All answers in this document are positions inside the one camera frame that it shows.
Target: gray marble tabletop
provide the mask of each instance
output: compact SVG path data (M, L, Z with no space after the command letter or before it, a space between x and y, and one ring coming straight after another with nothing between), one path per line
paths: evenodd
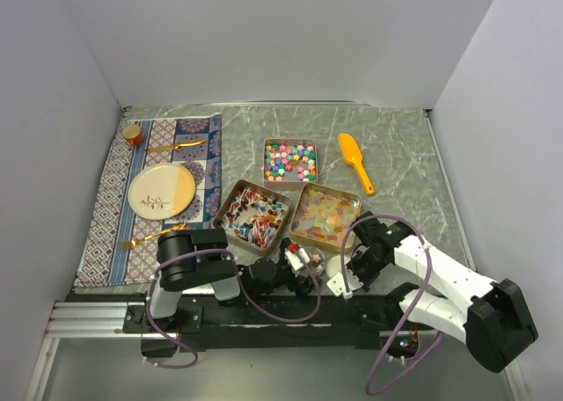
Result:
M135 106L126 110L123 120L217 112L223 116L223 201L240 179L262 183L265 139L313 139L318 147L319 184L361 195L362 212L371 210L407 219L428 241L468 265L427 119L421 109L292 104ZM342 160L339 133L349 133L358 142L364 167L376 188L375 195L365 194L354 169ZM300 192L282 193L291 198L295 207ZM239 263L252 263L258 257L232 245L230 248ZM277 259L277 253L273 252L270 257ZM387 266L369 293L384 295L405 281L419 280L403 269ZM140 289L126 286L107 288L105 292L128 293ZM80 292L99 294L104 289L87 288Z

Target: orange cup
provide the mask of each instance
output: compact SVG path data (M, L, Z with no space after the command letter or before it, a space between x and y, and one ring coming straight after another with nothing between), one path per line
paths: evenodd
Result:
M143 142L143 131L136 124L124 127L121 135L132 147L139 146Z

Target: plate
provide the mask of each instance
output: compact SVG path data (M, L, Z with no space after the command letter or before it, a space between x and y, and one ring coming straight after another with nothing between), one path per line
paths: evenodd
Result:
M181 165L159 164L142 170L128 191L129 205L145 219L166 219L187 208L194 198L194 176Z

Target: patterned placemat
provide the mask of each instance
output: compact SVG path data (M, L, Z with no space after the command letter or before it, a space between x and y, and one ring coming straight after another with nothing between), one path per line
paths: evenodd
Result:
M134 149L121 137L123 127L132 123L138 124L145 136L143 144ZM146 148L199 139L206 141L199 146L174 151L145 152ZM185 166L194 175L194 199L186 210L165 221L137 216L127 201L129 184L143 168L168 162ZM130 251L115 250L115 243L144 237L179 221L187 221L189 229L209 228L220 202L221 115L124 121L112 141L102 172L75 286L150 282L155 270L157 240L149 240Z

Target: colorful candy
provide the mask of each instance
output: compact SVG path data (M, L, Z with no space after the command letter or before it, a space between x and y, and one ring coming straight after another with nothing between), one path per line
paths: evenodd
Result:
M268 181L281 181L269 176ZM288 206L246 188L233 196L221 226L232 237L259 248L267 248L274 241Z
M312 144L298 144L283 140L270 140L265 145L264 180L272 181L311 181L317 179L315 152Z
M311 181L311 175L305 180ZM340 246L359 210L357 200L309 187L303 191L297 206L292 230L301 236Z

